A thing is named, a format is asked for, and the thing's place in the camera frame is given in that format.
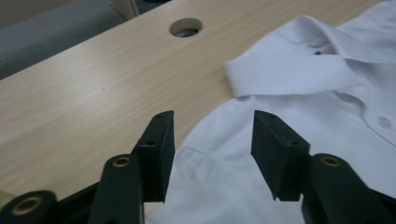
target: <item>white shirt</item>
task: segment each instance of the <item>white shirt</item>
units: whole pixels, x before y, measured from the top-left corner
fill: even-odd
[[[254,110],[278,115],[311,155],[341,157],[396,198],[396,1],[338,28],[297,18],[226,69],[235,99],[191,131],[148,222],[304,223],[300,203],[273,201],[250,155]]]

